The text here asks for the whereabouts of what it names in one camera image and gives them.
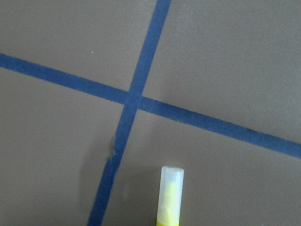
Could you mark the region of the yellow highlighter pen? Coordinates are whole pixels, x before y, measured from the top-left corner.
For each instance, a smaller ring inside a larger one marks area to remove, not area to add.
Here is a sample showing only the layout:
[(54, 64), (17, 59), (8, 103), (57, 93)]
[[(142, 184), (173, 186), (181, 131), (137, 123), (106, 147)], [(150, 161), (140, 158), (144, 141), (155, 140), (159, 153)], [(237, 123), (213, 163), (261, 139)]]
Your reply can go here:
[(169, 166), (161, 168), (156, 225), (179, 225), (183, 180), (183, 169)]

